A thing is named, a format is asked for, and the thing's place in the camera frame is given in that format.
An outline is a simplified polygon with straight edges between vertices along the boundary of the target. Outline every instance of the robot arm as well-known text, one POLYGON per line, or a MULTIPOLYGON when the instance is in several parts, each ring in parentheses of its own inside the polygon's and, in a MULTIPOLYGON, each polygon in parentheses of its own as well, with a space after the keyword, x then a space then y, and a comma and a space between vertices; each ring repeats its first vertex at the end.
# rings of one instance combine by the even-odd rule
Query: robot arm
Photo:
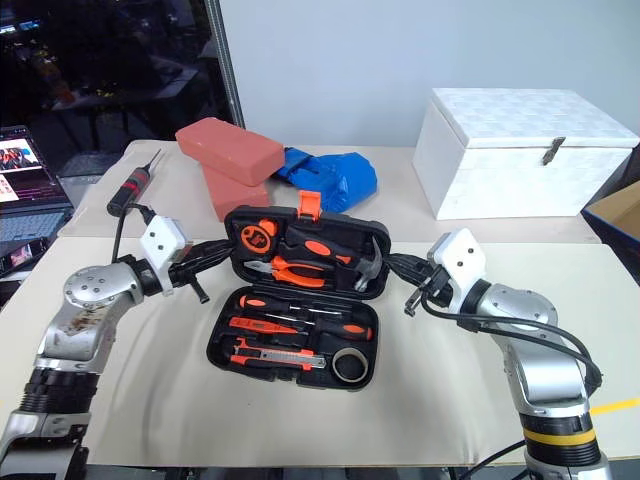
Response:
POLYGON ((0 439, 0 478, 83 478, 88 449, 81 442, 118 321, 145 296, 169 295, 186 284, 206 301, 195 274, 220 263, 231 248, 226 240, 204 242, 174 263, 183 260, 190 243, 177 222, 158 215, 141 245, 146 259, 128 255, 79 270, 65 282, 64 303, 47 327, 20 407, 0 439))
MULTIPOLYGON (((588 394, 599 385, 599 371, 587 374, 585 387, 575 358, 533 343, 552 342, 560 349, 566 348, 558 329, 552 328, 558 324, 553 304, 531 290, 515 290, 484 280, 485 257, 467 229, 444 235, 429 251, 427 260, 431 268, 426 269, 426 278, 407 301, 405 311, 411 315, 422 303, 427 311, 438 314, 427 302, 448 304, 450 314, 462 315, 440 316, 455 317, 463 328, 492 335, 504 355, 531 478, 611 479, 589 415, 588 394), (516 319, 524 322, 510 323, 516 319)), ((584 348, 577 339, 575 342, 584 348)))

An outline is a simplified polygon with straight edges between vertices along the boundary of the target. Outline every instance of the laptop screen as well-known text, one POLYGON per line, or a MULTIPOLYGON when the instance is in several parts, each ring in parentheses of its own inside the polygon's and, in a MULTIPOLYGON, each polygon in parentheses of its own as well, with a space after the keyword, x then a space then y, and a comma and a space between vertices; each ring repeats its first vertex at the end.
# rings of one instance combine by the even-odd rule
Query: laptop screen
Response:
POLYGON ((0 211, 66 206, 62 186, 49 171, 25 127, 0 131, 0 211))

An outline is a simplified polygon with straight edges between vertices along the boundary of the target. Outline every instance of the black tool case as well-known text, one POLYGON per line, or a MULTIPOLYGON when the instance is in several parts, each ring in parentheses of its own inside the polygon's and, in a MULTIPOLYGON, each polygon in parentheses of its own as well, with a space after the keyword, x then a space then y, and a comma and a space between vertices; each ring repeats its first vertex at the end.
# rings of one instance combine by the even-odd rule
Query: black tool case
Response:
POLYGON ((358 390, 367 385, 375 367, 379 323, 375 310, 361 300, 375 298, 384 291, 389 268, 382 258, 391 248, 386 227, 379 222, 347 215, 320 214, 319 194, 311 192, 301 192, 298 210, 236 208, 225 218, 225 226, 229 239, 235 243, 230 258, 233 270, 252 285, 236 290, 222 308, 207 346, 209 361, 222 369, 250 377, 270 381, 295 379, 298 385, 308 387, 358 390), (368 261, 374 259, 374 239, 380 251, 380 270, 363 291, 356 291, 354 287, 361 276, 356 265, 360 257, 368 261), (323 248, 327 245, 335 247, 328 255, 323 248), (249 268, 245 263, 258 261, 281 266, 274 261, 276 257, 288 264, 302 262, 305 267, 285 269, 287 272, 282 279, 273 273, 249 268), (293 282, 289 281, 291 273, 293 282), (305 277, 302 285, 295 275, 305 277), (259 300, 265 296, 277 302, 290 302, 297 309, 269 311, 285 317, 276 318, 265 315, 262 307, 247 305, 247 299, 258 298, 257 303, 253 303, 260 304, 259 300), (312 324, 291 322, 286 318, 312 324), (248 321, 245 319, 253 322, 252 327, 256 326, 255 321, 260 327, 269 322, 295 333, 247 330, 243 327, 248 321), (337 334, 327 332, 336 328, 337 334), (277 350, 275 357, 271 349, 277 350), (287 359, 288 351, 293 353, 291 361, 294 364, 273 362, 273 358, 287 359), (262 360, 262 355, 269 356, 271 361, 262 360), (295 364, 299 355, 313 356, 314 360, 309 363, 315 366, 306 362, 303 362, 305 366, 295 364))

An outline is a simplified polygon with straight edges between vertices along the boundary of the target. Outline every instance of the laptop keyboard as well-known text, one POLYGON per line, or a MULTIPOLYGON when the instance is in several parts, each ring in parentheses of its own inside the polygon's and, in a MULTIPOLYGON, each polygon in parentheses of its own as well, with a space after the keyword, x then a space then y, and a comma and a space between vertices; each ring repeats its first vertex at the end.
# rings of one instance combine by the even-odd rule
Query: laptop keyboard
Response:
POLYGON ((64 212, 0 218, 0 242, 34 240, 51 236, 62 221, 64 212))

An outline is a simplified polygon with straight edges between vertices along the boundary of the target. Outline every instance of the tool case lid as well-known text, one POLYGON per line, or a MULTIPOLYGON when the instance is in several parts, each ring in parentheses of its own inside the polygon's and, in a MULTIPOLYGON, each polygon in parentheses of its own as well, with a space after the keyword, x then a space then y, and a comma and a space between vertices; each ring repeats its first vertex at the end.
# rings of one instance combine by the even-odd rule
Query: tool case lid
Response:
MULTIPOLYGON (((275 234, 275 241, 285 243, 284 235, 286 229, 295 227, 296 229, 308 232, 316 237, 322 237, 331 242, 344 245, 353 249, 356 253, 362 254, 366 259, 371 260, 374 257, 374 247, 371 241, 375 238, 380 249, 382 265, 378 275, 369 281, 367 289, 364 292, 358 292, 353 287, 352 280, 355 282, 357 276, 353 274, 353 279, 349 278, 351 274, 349 270, 353 268, 343 267, 335 262, 336 280, 333 282, 335 288, 315 289, 294 285, 282 281, 274 281, 270 277, 266 277, 264 273, 254 271, 245 267, 244 262, 249 260, 260 260, 270 262, 274 253, 269 252, 264 255, 253 254, 250 257, 242 248, 236 248, 231 254, 231 264, 234 272, 243 280, 256 284, 258 286, 268 288, 269 290, 285 290, 285 291, 304 291, 313 293, 318 296, 343 297, 368 300, 378 297, 385 288, 386 279, 389 273, 389 267, 383 259, 391 250, 391 239, 387 228, 377 221, 366 221, 352 218, 344 214, 336 214, 330 212, 319 212, 319 208, 309 207, 309 203, 305 205, 305 201, 301 202, 299 209, 290 207, 238 207, 225 217, 225 228, 227 235, 236 245, 241 244, 240 227, 249 224, 258 224, 261 219, 271 219, 277 223, 278 231, 275 234)), ((323 257, 307 253, 304 258, 299 260, 307 261, 323 261, 331 263, 331 260, 324 260, 323 257)))

